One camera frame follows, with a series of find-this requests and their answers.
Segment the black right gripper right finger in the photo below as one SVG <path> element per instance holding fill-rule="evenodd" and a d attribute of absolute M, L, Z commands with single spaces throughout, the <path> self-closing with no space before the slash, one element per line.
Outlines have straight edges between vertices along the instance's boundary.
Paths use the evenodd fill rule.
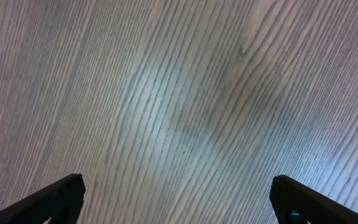
<path fill-rule="evenodd" d="M 358 224 L 358 213 L 286 175 L 273 178 L 269 199 L 280 224 Z"/>

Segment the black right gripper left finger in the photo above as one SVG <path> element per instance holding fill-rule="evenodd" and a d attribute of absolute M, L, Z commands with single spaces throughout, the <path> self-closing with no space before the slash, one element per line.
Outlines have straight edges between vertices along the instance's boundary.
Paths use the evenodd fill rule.
<path fill-rule="evenodd" d="M 70 174 L 1 210 L 0 223 L 76 223 L 85 191 L 83 176 Z"/>

